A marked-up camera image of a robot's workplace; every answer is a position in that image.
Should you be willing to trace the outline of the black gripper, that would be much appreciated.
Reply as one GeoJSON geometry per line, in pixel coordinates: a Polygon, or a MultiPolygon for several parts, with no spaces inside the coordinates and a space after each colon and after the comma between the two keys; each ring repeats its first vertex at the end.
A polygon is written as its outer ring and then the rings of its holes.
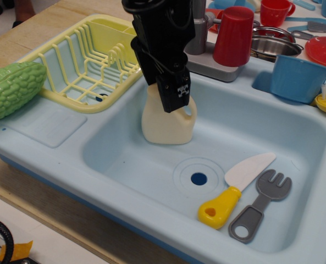
{"type": "Polygon", "coordinates": [[[133,15],[131,48],[149,85],[157,82],[165,112],[187,106],[191,79],[185,46],[195,37],[192,1],[122,1],[133,15]]]}

